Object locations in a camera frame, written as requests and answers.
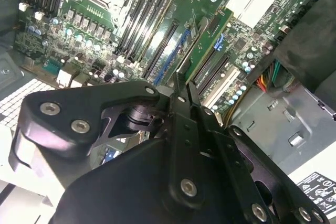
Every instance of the pcie slot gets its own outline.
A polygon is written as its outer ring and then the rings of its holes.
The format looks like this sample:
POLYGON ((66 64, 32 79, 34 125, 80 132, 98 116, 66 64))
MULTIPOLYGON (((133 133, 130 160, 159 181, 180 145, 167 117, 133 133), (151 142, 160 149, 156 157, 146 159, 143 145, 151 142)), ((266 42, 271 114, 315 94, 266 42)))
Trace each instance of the pcie slot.
POLYGON ((163 3, 165 0, 157 0, 157 3, 155 5, 155 9, 153 10, 150 18, 148 19, 146 26, 144 30, 142 31, 142 34, 140 35, 140 38, 138 39, 138 42, 136 43, 135 47, 132 49, 132 52, 130 53, 130 56, 134 58, 134 56, 138 53, 141 45, 143 44, 143 41, 145 40, 146 35, 148 34, 150 28, 152 27, 153 22, 157 18, 160 9, 163 7, 163 3))
POLYGON ((144 5, 146 0, 139 0, 136 7, 135 7, 135 10, 134 12, 130 15, 131 19, 129 20, 128 24, 127 24, 127 27, 124 31, 124 34, 120 40, 120 43, 119 43, 119 47, 120 49, 122 49, 122 47, 124 46, 128 36, 130 35, 130 32, 131 32, 131 29, 132 29, 132 26, 135 24, 135 21, 144 5))
POLYGON ((139 21, 137 22, 137 25, 135 26, 135 29, 133 30, 133 33, 132 33, 131 37, 125 43, 124 49, 127 52, 130 51, 130 49, 133 46, 135 40, 137 39, 139 31, 141 30, 141 28, 143 27, 143 25, 144 25, 144 23, 147 19, 148 13, 153 8, 154 2, 155 2, 155 0, 148 0, 147 1, 146 6, 145 6, 143 12, 141 13, 141 17, 140 17, 139 21))
POLYGON ((208 55, 206 56, 206 59, 203 61, 201 66, 198 68, 198 71, 195 74, 195 77, 193 78, 193 81, 196 82, 203 75, 204 69, 206 69, 209 66, 209 64, 211 63, 212 57, 216 53, 217 53, 217 51, 214 48, 208 53, 208 55))
POLYGON ((158 62, 159 58, 161 57, 161 55, 163 53, 163 50, 166 48, 169 41, 173 37, 177 27, 178 27, 178 24, 176 22, 173 22, 170 25, 168 31, 166 32, 166 34, 164 35, 164 37, 163 37, 162 41, 160 42, 158 48, 156 49, 155 54, 152 58, 152 61, 147 66, 146 71, 142 76, 143 78, 147 79, 149 77, 149 75, 153 71, 153 68, 155 67, 156 63, 158 62))
POLYGON ((172 53, 168 56, 166 62, 163 64, 163 67, 161 68, 161 70, 159 71, 159 73, 157 74, 155 80, 154 80, 154 85, 158 85, 160 84, 162 78, 164 77, 165 72, 167 71, 167 69, 169 68, 170 64, 172 63, 173 60, 175 60, 175 57, 180 49, 180 47, 185 43, 187 36, 190 34, 190 30, 187 29, 186 31, 184 31, 180 41, 176 44, 174 50, 172 51, 172 53))
POLYGON ((236 80, 239 74, 240 70, 238 68, 235 66, 231 67, 226 73, 225 77, 219 82, 219 84, 217 84, 214 90, 205 99, 203 105, 211 109, 218 99, 224 94, 224 92, 236 80))
POLYGON ((202 81, 202 83, 198 86, 197 88, 198 95, 200 96, 203 95, 204 92, 210 87, 210 85, 214 83, 215 79, 218 77, 220 71, 227 64, 229 59, 230 57, 226 56, 223 60, 220 59, 219 62, 217 62, 215 67, 211 70, 211 73, 209 73, 202 81))

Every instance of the blue capacitor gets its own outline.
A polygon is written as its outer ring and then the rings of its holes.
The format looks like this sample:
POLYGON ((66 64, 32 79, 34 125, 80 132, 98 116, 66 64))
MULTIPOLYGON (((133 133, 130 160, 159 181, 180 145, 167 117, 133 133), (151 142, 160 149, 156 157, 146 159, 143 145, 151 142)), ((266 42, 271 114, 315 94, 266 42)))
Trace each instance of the blue capacitor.
POLYGON ((248 67, 248 62, 244 61, 241 65, 242 65, 243 68, 246 68, 246 67, 248 67))
POLYGON ((251 68, 250 67, 246 67, 245 68, 245 72, 250 73, 251 72, 251 68))
POLYGON ((74 31, 73 31, 72 28, 69 28, 69 29, 67 29, 67 30, 65 31, 65 33, 66 33, 68 36, 71 36, 71 35, 74 33, 74 31))

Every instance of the capacitor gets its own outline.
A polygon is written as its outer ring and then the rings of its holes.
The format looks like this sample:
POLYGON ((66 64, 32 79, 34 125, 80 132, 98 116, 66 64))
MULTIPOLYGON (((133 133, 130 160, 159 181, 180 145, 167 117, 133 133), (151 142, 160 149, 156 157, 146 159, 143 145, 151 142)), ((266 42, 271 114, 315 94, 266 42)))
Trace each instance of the capacitor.
POLYGON ((246 91, 246 90, 247 90, 247 87, 246 87, 245 85, 241 85, 241 86, 240 86, 240 90, 242 90, 242 91, 246 91))
POLYGON ((86 41, 85 45, 86 45, 87 47, 92 47, 92 45, 93 45, 93 40, 92 40, 92 39, 88 39, 88 40, 86 41))
POLYGON ((246 67, 245 68, 245 72, 250 73, 251 72, 251 68, 250 67, 246 67))
POLYGON ((243 68, 246 68, 246 67, 248 67, 248 62, 244 61, 241 65, 242 65, 243 68))
POLYGON ((101 45, 100 44, 96 44, 96 45, 93 46, 93 49, 94 49, 94 51, 99 52, 101 50, 101 45))
POLYGON ((48 41, 42 40, 42 46, 47 47, 48 46, 48 41))
POLYGON ((118 69, 114 69, 114 70, 112 71, 112 73, 113 73, 115 76, 117 76, 117 75, 119 74, 119 70, 118 70, 118 69))
POLYGON ((62 20, 60 18, 52 18, 50 20, 50 23, 52 23, 53 25, 58 25, 62 23, 62 20))
POLYGON ((119 78, 122 79, 125 77, 125 74, 123 72, 119 72, 119 78))
POLYGON ((68 28, 65 33, 68 35, 68 36, 71 36, 74 34, 74 29, 73 28, 68 28))
POLYGON ((36 29, 37 29, 37 26, 35 25, 28 26, 28 31, 31 31, 32 33, 35 32, 36 29))
POLYGON ((89 75, 93 76, 96 72, 97 70, 95 68, 92 68, 89 72, 89 75))
POLYGON ((98 78, 101 74, 101 70, 97 70, 96 73, 93 75, 95 78, 98 78))
POLYGON ((113 75, 111 75, 110 73, 108 73, 107 75, 104 76, 104 82, 108 83, 112 80, 113 75))
POLYGON ((78 53, 75 56, 75 60, 80 60, 82 57, 83 57, 83 54, 82 53, 78 53))
POLYGON ((76 36, 76 41, 82 42, 84 40, 84 34, 79 34, 76 36))
POLYGON ((274 46, 270 42, 266 42, 264 46, 270 51, 274 49, 274 46))
POLYGON ((44 31, 44 29, 40 28, 40 29, 36 29, 36 30, 35 30, 35 33, 36 33, 37 35, 41 36, 41 35, 45 34, 46 32, 44 31))
POLYGON ((261 48, 261 52, 262 52, 262 54, 264 54, 264 55, 269 55, 269 54, 271 53, 271 51, 268 50, 266 47, 262 47, 262 48, 261 48))
POLYGON ((65 63, 65 62, 67 62, 69 59, 70 59, 70 56, 64 56, 64 57, 61 59, 61 62, 62 62, 62 63, 65 63))

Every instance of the chip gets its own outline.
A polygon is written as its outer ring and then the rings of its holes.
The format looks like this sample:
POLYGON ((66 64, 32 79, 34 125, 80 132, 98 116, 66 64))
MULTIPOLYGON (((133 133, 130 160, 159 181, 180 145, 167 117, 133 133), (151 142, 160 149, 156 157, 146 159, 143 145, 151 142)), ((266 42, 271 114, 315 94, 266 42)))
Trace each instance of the chip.
POLYGON ((246 45, 246 41, 244 41, 242 38, 239 38, 237 42, 235 43, 235 48, 237 50, 242 50, 246 45))

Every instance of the metal panel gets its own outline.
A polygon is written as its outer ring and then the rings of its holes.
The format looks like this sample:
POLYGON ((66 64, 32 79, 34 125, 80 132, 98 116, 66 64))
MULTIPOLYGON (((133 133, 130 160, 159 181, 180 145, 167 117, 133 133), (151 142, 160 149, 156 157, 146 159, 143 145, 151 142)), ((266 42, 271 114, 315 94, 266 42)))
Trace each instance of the metal panel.
MULTIPOLYGON (((336 139, 336 122, 303 87, 279 100, 252 89, 235 113, 234 124, 286 174, 336 139)), ((336 163, 336 156, 330 158, 336 163)))

